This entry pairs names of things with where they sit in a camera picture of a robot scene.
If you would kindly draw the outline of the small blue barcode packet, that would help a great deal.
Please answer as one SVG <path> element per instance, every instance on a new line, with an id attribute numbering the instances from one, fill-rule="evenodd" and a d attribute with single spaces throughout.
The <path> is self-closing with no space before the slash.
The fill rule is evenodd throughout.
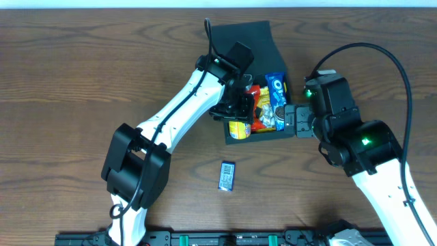
<path id="1" fill-rule="evenodd" d="M 222 162 L 218 182 L 218 189 L 222 191 L 233 191 L 235 178 L 235 163 Z"/>

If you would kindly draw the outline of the blue Oreo cookie pack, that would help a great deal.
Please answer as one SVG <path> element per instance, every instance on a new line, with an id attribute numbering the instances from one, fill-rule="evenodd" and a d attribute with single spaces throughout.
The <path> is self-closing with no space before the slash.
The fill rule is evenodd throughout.
<path id="1" fill-rule="evenodd" d="M 274 113 L 274 120 L 277 131 L 283 131 L 285 128 L 285 109 L 287 104 L 285 97 L 284 73 L 272 72 L 265 74 L 268 90 L 270 93 L 270 105 Z"/>

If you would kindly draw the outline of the red candy bag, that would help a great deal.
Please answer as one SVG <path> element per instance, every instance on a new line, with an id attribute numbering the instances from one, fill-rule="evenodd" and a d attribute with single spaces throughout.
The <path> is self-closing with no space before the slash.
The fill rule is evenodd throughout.
<path id="1" fill-rule="evenodd" d="M 249 91 L 246 92 L 247 94 L 250 94 L 253 96 L 254 99 L 254 106 L 253 106 L 253 123 L 251 124 L 251 131 L 257 132 L 261 129 L 265 129 L 266 126 L 262 124 L 260 119 L 258 118 L 256 111 L 257 111 L 257 104 L 260 97 L 260 86 L 259 85 L 253 85 Z"/>

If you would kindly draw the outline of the yellow candy tube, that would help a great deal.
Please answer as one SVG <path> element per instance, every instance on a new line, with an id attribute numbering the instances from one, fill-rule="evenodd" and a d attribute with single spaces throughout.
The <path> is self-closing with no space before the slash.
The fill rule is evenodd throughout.
<path id="1" fill-rule="evenodd" d="M 251 134 L 251 125 L 243 122 L 229 121 L 229 135 L 233 139 L 242 140 L 246 139 Z"/>

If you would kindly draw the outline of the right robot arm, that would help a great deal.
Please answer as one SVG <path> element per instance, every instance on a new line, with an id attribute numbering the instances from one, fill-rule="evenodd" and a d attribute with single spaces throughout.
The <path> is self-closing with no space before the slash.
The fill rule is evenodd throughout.
<path id="1" fill-rule="evenodd" d="M 364 122 L 346 78 L 334 70 L 305 81 L 307 105 L 287 105 L 286 130 L 316 138 L 368 199 L 394 245 L 435 245 L 433 220 L 404 158 L 406 149 L 380 120 Z"/>

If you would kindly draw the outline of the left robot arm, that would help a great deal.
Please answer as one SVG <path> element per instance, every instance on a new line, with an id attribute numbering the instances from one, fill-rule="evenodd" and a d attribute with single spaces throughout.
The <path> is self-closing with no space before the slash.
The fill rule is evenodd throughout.
<path id="1" fill-rule="evenodd" d="M 141 242 L 147 210 L 168 182 L 171 154 L 205 112 L 214 120 L 253 121 L 254 100 L 247 94 L 252 78 L 246 73 L 253 60 L 240 42 L 224 55 L 202 55 L 186 85 L 158 113 L 136 127 L 117 128 L 101 172 L 113 200 L 108 244 Z"/>

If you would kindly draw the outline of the dark green box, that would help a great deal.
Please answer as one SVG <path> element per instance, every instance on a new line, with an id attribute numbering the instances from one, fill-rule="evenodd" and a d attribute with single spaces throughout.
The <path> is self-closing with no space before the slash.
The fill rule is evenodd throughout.
<path id="1" fill-rule="evenodd" d="M 253 76 L 256 83 L 264 81 L 267 73 L 282 72 L 285 97 L 289 104 L 292 103 L 287 66 L 274 43 L 269 21 L 213 26 L 212 39 L 219 52 L 228 52 L 235 42 L 249 47 L 254 60 L 246 72 Z"/>

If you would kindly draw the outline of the yellow candy bag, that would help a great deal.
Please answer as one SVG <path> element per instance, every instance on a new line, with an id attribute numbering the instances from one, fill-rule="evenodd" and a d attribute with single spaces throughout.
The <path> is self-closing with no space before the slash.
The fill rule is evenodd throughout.
<path id="1" fill-rule="evenodd" d="M 257 131 L 274 131 L 276 129 L 274 113 L 270 104 L 270 92 L 268 87 L 263 87 L 260 89 L 255 115 L 262 124 Z"/>

